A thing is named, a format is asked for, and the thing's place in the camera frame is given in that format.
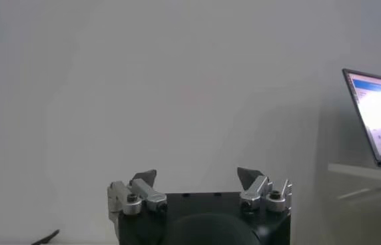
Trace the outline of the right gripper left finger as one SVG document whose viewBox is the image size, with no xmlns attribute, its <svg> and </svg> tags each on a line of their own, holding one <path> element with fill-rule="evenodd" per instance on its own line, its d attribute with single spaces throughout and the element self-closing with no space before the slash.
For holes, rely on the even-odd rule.
<svg viewBox="0 0 381 245">
<path fill-rule="evenodd" d="M 157 192 L 153 186 L 157 171 L 155 169 L 138 172 L 125 184 L 123 181 L 110 183 L 107 187 L 109 216 L 138 215 L 143 204 L 151 212 L 158 212 L 167 206 L 167 195 Z"/>
</svg>

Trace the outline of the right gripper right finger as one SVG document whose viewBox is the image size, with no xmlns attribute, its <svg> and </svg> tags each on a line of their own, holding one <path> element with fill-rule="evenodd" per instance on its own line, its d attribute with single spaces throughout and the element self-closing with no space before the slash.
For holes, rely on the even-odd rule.
<svg viewBox="0 0 381 245">
<path fill-rule="evenodd" d="M 284 181 L 281 189 L 274 190 L 273 182 L 259 170 L 238 167 L 237 174 L 243 187 L 239 194 L 240 208 L 243 212 L 255 212 L 262 205 L 269 212 L 291 211 L 292 183 L 289 179 Z"/>
</svg>

